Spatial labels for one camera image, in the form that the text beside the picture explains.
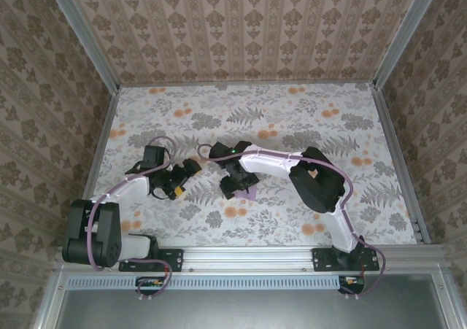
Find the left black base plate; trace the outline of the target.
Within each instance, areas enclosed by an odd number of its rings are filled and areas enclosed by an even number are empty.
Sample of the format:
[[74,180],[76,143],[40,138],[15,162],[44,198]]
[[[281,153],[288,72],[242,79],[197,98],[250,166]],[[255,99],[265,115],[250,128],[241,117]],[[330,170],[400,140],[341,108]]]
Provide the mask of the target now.
[[[159,249],[154,254],[148,255],[143,260],[162,260],[171,266],[173,272],[181,272],[183,264],[183,250],[182,249]],[[141,263],[138,262],[122,262],[119,264],[118,270],[120,272],[135,272],[135,273],[149,273],[149,272],[164,272],[167,267],[160,263]]]

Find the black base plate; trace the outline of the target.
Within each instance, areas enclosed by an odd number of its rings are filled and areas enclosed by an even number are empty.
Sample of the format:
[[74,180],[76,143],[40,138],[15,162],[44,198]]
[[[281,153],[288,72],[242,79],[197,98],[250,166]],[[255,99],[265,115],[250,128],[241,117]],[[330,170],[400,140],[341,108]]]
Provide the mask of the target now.
[[325,271],[378,271],[380,269],[377,254],[364,247],[351,253],[342,252],[333,247],[312,249],[313,268],[316,272]]
[[[183,250],[182,249],[159,249],[154,254],[148,255],[143,260],[162,260],[171,266],[173,272],[181,272],[183,264]],[[118,270],[120,272],[135,272],[135,273],[149,273],[149,272],[164,272],[167,267],[160,263],[141,263],[138,262],[122,262],[119,264]]]

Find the aluminium lower frame bar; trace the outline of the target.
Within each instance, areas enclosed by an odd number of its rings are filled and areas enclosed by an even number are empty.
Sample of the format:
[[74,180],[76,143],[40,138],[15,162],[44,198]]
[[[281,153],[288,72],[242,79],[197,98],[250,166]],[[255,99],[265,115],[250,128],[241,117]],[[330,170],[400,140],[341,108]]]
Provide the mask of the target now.
[[447,329],[458,329],[458,319],[455,307],[453,306],[449,288],[442,273],[433,273],[432,278]]
[[63,267],[53,269],[33,329],[55,329],[66,294],[68,275]]

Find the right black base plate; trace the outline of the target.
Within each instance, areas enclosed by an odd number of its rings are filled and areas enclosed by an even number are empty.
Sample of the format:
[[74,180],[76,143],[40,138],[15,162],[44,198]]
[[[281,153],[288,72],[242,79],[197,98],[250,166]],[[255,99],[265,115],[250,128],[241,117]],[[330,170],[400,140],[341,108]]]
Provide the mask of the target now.
[[377,254],[364,247],[351,253],[342,252],[333,247],[312,249],[313,268],[316,272],[325,271],[378,271],[380,269]]

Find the wide aluminium base rail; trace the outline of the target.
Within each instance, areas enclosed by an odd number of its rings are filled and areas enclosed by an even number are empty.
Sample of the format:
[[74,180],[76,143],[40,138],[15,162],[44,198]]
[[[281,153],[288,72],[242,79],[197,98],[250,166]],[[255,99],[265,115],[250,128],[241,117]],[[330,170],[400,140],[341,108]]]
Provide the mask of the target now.
[[[185,247],[176,274],[310,274],[317,264],[308,247]],[[377,256],[386,274],[422,274],[446,270],[439,245],[378,245]]]

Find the grey metal panel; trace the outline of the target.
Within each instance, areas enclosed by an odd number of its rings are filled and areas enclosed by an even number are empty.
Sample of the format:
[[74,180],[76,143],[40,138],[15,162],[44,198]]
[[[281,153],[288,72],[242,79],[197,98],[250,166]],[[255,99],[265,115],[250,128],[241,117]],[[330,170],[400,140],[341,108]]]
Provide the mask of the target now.
[[429,295],[316,290],[71,291],[57,329],[447,329]]

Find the aluminium corner post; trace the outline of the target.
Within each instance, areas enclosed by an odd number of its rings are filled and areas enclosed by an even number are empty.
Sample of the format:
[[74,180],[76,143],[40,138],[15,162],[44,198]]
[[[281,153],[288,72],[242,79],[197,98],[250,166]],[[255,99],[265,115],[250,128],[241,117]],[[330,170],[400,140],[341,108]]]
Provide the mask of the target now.
[[117,80],[116,74],[109,65],[104,50],[99,46],[95,38],[90,24],[86,21],[85,16],[78,7],[76,0],[56,0],[61,8],[69,25],[84,47],[89,59],[92,61],[96,71],[99,73],[101,80],[105,84],[111,97],[118,93],[120,82]]
[[391,72],[401,58],[410,39],[413,37],[418,25],[433,0],[413,0],[405,17],[403,18],[398,32],[387,49],[379,68],[373,78],[374,87],[381,90],[387,82]]

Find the thin aluminium cross rail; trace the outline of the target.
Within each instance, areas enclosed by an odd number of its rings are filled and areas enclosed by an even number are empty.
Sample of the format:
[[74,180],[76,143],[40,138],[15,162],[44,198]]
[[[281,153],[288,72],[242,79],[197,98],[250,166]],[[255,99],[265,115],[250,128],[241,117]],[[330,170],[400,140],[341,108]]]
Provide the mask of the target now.
[[167,88],[191,86],[234,86],[234,85],[344,85],[370,84],[373,80],[250,80],[250,81],[212,81],[212,82],[154,82],[154,83],[121,83],[121,88]]

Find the black connector board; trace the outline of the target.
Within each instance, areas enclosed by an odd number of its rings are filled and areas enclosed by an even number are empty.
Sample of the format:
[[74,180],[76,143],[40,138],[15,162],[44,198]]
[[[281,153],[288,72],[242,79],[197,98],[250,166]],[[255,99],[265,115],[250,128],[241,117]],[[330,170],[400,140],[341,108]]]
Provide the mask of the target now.
[[143,296],[156,294],[165,283],[164,276],[137,277],[135,280],[136,292]]
[[364,276],[339,276],[338,291],[344,295],[359,295],[365,287]]

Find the aluminium side rail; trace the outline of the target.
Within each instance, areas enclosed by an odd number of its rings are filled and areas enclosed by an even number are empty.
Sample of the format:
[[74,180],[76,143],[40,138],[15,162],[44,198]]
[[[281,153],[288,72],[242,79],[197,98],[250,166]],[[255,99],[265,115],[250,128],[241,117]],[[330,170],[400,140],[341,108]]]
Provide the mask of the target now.
[[398,183],[404,197],[406,210],[411,220],[412,230],[418,244],[430,244],[431,238],[425,224],[417,196],[409,176],[409,171],[398,142],[393,122],[387,108],[383,93],[372,83],[369,84],[374,104],[379,115],[379,120],[384,132],[387,147],[389,149]]
[[97,201],[99,196],[94,195],[94,190],[105,147],[111,136],[118,99],[119,91],[113,97],[110,94],[105,96],[102,107],[93,108],[93,119],[96,124],[83,136],[84,145],[93,154],[93,158],[86,162],[85,170],[82,170],[80,165],[73,168],[74,177],[83,178],[85,189],[80,198],[68,204],[68,222],[62,250],[65,258],[70,258],[74,253],[77,258],[86,259],[88,249],[92,252],[102,251],[102,247],[107,242],[105,238],[111,234],[105,232],[100,237],[93,232],[93,223],[99,220],[99,213],[102,210]]

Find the floral table cover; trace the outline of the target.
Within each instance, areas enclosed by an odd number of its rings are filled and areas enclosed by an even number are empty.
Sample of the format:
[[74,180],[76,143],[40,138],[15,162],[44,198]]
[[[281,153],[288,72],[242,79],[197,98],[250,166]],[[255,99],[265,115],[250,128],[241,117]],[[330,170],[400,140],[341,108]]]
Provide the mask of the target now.
[[124,233],[154,235],[162,247],[329,245],[321,214],[293,185],[260,176],[255,200],[227,199],[225,171],[206,161],[209,146],[248,141],[270,150],[316,147],[352,180],[346,205],[354,229],[371,244],[416,241],[404,192],[368,85],[213,85],[123,88],[95,191],[103,193],[142,159],[150,140],[191,158],[201,172],[170,201],[145,196],[120,216]]

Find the purple cloth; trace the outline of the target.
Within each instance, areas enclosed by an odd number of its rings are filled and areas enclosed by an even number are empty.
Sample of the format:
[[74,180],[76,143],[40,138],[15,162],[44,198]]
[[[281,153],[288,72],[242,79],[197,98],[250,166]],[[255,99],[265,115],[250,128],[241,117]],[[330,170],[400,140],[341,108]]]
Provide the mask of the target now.
[[249,188],[246,188],[244,190],[236,190],[234,192],[234,196],[236,198],[245,199],[245,200],[248,200],[248,201],[255,201],[256,194],[257,194],[257,185],[253,185],[253,186],[251,186]]

